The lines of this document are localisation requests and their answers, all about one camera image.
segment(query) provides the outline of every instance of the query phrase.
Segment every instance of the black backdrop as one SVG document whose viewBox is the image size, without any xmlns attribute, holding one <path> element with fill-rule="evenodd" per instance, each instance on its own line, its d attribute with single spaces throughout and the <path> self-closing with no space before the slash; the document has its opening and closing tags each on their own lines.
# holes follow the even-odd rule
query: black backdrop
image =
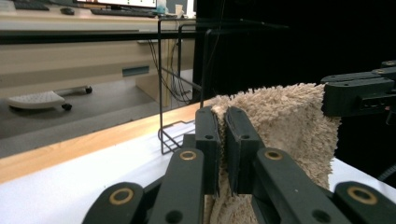
<svg viewBox="0 0 396 224">
<path fill-rule="evenodd" d="M 249 88 L 319 83 L 367 72 L 396 60 L 396 1 L 199 0 L 197 18 L 249 19 L 287 31 L 221 37 L 205 83 L 206 98 Z M 200 83 L 203 39 L 197 38 L 193 80 Z M 335 156 L 374 177 L 396 163 L 396 127 L 386 113 L 343 118 Z M 396 175 L 386 182 L 396 187 Z"/>
</svg>

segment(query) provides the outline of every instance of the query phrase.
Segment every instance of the black keyboard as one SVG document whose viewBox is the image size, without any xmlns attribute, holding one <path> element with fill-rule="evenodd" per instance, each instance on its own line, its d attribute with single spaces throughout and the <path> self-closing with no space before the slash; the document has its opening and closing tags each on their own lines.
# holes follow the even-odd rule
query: black keyboard
<svg viewBox="0 0 396 224">
<path fill-rule="evenodd" d="M 156 15 L 151 12 L 138 12 L 138 11 L 126 11 L 126 10 L 106 10 L 99 8 L 92 8 L 91 13 L 94 15 L 105 15 L 105 16 L 129 16 L 129 17 L 148 17 L 155 18 Z"/>
<path fill-rule="evenodd" d="M 50 9 L 44 6 L 40 2 L 29 2 L 29 1 L 15 1 L 15 9 L 26 9 L 26 10 L 43 10 L 49 11 Z"/>
</svg>

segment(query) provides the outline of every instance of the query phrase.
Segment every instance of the desk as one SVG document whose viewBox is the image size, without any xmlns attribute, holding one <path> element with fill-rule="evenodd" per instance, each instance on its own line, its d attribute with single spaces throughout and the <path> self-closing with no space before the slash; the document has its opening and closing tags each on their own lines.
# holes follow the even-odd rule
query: desk
<svg viewBox="0 0 396 224">
<path fill-rule="evenodd" d="M 198 108 L 189 105 L 163 116 L 166 123 L 190 121 Z M 134 141 L 153 144 L 158 121 L 152 116 L 0 160 L 0 217 L 6 223 L 80 223 L 106 187 L 132 180 L 145 187 L 164 174 L 170 154 L 162 156 L 159 149 L 147 154 Z M 147 137 L 153 133 L 154 138 Z M 153 163 L 140 164 L 146 160 Z M 121 175 L 107 170 L 114 166 L 121 167 Z M 340 181 L 355 180 L 396 202 L 396 189 L 341 161 L 335 160 L 332 168 L 331 189 Z"/>
<path fill-rule="evenodd" d="M 0 10 L 1 98 L 119 80 L 122 69 L 142 66 L 156 75 L 149 44 L 135 40 L 155 39 L 157 19 L 98 16 L 86 8 L 66 16 L 60 8 Z M 162 28 L 175 30 L 175 23 Z M 182 69 L 191 69 L 194 42 L 184 43 Z M 167 46 L 164 41 L 165 62 Z"/>
</svg>

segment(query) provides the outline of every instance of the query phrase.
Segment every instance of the computer monitor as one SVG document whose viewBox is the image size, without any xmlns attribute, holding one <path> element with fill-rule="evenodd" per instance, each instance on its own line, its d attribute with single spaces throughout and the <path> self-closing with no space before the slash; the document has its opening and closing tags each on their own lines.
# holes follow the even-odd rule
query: computer monitor
<svg viewBox="0 0 396 224">
<path fill-rule="evenodd" d="M 157 8 L 157 0 L 73 0 L 80 4 L 102 5 L 111 7 L 111 9 L 128 8 Z"/>
</svg>

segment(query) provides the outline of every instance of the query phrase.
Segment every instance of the fuzzy cloth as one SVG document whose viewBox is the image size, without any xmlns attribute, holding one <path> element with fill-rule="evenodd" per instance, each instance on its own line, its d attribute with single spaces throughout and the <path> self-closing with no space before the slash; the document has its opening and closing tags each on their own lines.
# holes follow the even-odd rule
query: fuzzy cloth
<svg viewBox="0 0 396 224">
<path fill-rule="evenodd" d="M 329 188 L 331 159 L 338 141 L 339 118 L 321 111 L 324 85 L 299 84 L 217 96 L 209 101 L 218 116 L 220 138 L 225 136 L 225 112 L 229 106 L 243 109 L 267 147 L 287 151 L 319 186 Z M 220 196 L 205 196 L 205 220 L 210 224 L 257 223 L 250 195 L 231 196 L 222 157 L 219 172 Z"/>
</svg>

